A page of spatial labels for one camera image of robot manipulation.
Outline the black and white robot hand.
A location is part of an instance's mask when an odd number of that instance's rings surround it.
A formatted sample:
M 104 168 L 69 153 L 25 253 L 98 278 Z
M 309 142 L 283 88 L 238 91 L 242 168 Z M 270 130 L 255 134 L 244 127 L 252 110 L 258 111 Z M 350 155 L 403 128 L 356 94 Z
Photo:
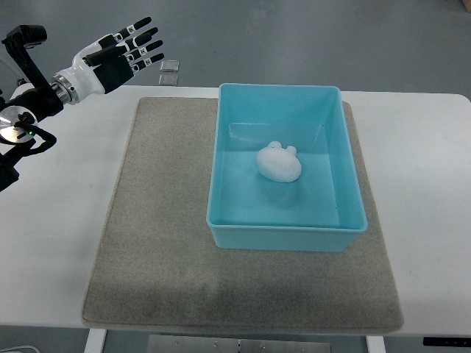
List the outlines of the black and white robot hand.
M 105 35 L 79 51 L 69 68 L 55 74 L 54 81 L 69 94 L 68 103 L 79 103 L 91 94 L 110 93 L 162 60 L 164 54 L 157 50 L 163 41 L 153 39 L 158 28 L 145 28 L 151 22 L 145 17 Z

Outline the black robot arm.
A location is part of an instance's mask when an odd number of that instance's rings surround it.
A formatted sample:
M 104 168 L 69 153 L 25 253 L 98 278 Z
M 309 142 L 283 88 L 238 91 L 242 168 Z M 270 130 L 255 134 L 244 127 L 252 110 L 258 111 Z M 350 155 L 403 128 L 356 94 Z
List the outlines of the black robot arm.
M 11 149 L 1 155 L 1 189 L 19 180 L 15 164 L 22 158 L 44 153 L 57 142 L 50 132 L 38 123 L 63 110 L 65 104 L 78 102 L 75 86 L 61 75 L 48 82 L 27 50 L 47 39 L 40 25 L 20 25 L 1 41 L 33 85 L 9 101 L 1 100 L 1 143 Z

